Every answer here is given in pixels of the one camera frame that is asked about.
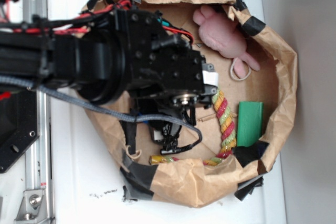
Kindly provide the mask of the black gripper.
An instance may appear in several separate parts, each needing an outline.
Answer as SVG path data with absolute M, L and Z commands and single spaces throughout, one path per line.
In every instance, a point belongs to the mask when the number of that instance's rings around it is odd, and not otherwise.
M 181 34 L 166 31 L 158 12 L 116 9 L 113 21 L 117 94 L 127 91 L 134 99 L 172 108 L 212 106 L 217 85 L 207 82 L 206 74 L 214 68 Z

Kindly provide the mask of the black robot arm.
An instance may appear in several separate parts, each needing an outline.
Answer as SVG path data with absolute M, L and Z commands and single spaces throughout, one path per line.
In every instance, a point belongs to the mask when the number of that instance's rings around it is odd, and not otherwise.
M 7 24 L 1 74 L 34 87 L 70 87 L 103 105 L 124 92 L 164 106 L 210 106 L 218 74 L 181 34 L 144 10 L 113 9 L 84 18 Z

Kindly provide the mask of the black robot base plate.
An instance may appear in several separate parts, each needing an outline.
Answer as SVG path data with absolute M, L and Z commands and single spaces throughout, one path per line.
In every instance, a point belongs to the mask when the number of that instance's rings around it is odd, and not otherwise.
M 1 98 L 1 173 L 6 173 L 38 137 L 37 94 Z

